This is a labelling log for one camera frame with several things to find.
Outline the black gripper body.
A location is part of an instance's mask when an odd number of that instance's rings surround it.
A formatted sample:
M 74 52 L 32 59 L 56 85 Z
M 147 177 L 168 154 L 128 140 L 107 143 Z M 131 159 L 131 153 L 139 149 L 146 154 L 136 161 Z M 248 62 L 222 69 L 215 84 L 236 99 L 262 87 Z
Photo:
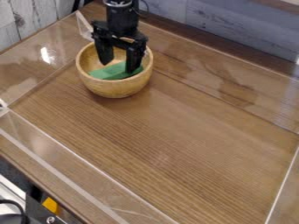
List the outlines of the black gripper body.
M 99 51 L 111 51 L 115 46 L 126 50 L 143 51 L 146 49 L 148 37 L 138 30 L 136 19 L 94 20 L 91 25 L 94 28 L 91 36 Z

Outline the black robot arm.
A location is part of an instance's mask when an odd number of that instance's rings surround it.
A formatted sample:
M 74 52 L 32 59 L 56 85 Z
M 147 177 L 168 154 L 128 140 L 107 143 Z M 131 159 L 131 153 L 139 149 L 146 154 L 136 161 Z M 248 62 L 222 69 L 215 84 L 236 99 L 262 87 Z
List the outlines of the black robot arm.
M 138 30 L 139 0 L 103 0 L 107 20 L 94 20 L 91 37 L 98 58 L 107 65 L 115 58 L 115 48 L 126 50 L 126 71 L 132 73 L 142 65 L 148 37 Z

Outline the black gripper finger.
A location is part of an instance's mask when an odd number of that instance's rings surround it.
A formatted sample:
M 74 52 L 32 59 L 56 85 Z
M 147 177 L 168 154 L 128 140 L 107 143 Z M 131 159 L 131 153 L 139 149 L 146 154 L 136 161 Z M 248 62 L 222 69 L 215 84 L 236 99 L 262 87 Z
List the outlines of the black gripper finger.
M 131 74 L 142 65 L 146 45 L 131 45 L 126 49 L 126 71 Z
M 98 50 L 99 61 L 103 65 L 107 65 L 115 58 L 112 39 L 111 38 L 95 38 L 95 46 L 96 46 L 96 50 Z

